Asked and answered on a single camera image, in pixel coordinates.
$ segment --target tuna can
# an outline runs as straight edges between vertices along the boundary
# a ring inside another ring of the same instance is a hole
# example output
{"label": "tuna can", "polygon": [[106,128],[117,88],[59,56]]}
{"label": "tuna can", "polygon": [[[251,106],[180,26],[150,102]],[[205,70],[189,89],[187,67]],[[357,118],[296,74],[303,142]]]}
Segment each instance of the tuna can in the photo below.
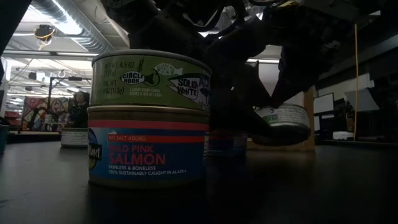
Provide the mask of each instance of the tuna can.
{"label": "tuna can", "polygon": [[157,106],[88,108],[90,182],[126,189],[203,177],[209,114]]}
{"label": "tuna can", "polygon": [[87,128],[62,128],[61,147],[86,148]]}
{"label": "tuna can", "polygon": [[119,50],[93,60],[91,106],[151,105],[209,111],[211,70],[156,50]]}
{"label": "tuna can", "polygon": [[209,134],[209,156],[244,156],[248,146],[248,136],[234,131],[212,131]]}
{"label": "tuna can", "polygon": [[261,108],[256,113],[272,128],[272,136],[269,138],[254,136],[255,143],[288,146],[307,140],[311,135],[310,120],[302,106],[283,104],[278,108]]}

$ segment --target wooden board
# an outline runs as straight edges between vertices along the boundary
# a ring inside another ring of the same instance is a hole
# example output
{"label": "wooden board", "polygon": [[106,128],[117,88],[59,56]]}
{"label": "wooden board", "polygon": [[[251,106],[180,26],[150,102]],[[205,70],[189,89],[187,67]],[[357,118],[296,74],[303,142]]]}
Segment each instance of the wooden board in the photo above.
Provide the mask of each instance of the wooden board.
{"label": "wooden board", "polygon": [[272,150],[272,151],[314,151],[315,150],[315,139],[314,139],[314,120],[313,120],[313,90],[309,89],[304,93],[304,108],[307,110],[308,117],[310,118],[311,136],[308,140],[291,145],[291,146],[262,146],[258,145],[248,139],[248,149],[251,150]]}

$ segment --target desk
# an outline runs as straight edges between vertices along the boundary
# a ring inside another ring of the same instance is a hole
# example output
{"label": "desk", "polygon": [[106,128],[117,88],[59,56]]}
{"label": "desk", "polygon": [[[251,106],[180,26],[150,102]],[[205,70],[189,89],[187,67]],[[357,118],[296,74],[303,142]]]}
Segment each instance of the desk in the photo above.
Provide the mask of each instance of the desk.
{"label": "desk", "polygon": [[86,149],[9,144],[0,223],[396,223],[398,151],[317,146],[209,158],[207,179],[169,190],[90,185]]}

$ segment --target white wall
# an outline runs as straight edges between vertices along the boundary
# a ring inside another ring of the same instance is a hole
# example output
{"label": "white wall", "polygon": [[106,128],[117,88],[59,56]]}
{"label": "white wall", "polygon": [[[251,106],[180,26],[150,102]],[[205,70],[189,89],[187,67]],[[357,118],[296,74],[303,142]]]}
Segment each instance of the white wall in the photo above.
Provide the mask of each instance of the white wall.
{"label": "white wall", "polygon": [[[270,95],[272,95],[272,93],[275,90],[275,86],[278,81],[278,75],[279,75],[278,64],[266,64],[266,63],[260,64],[259,77],[262,84],[267,89]],[[293,96],[291,99],[287,100],[285,103],[292,103],[303,106],[303,101],[304,101],[304,94],[301,92]]]}
{"label": "white wall", "polygon": [[[364,74],[360,75],[358,77],[358,89],[364,89],[364,88],[372,88],[374,87],[374,82],[370,80],[369,74]],[[348,91],[355,91],[356,89],[356,78],[351,79],[351,80],[346,80],[343,81],[339,84],[328,86],[326,88],[318,90],[318,96],[323,96],[329,93],[334,93],[335,100],[339,100],[341,98],[344,98],[347,100],[347,97],[345,96],[345,92]]]}

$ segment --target colorful painting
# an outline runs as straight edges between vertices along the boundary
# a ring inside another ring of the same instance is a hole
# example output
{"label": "colorful painting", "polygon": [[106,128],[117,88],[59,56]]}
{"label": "colorful painting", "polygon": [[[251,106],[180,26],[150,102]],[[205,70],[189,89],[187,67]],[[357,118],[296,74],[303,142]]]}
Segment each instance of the colorful painting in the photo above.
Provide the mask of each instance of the colorful painting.
{"label": "colorful painting", "polygon": [[48,98],[27,97],[22,112],[23,131],[61,131],[68,122],[69,98],[52,98],[47,111]]}

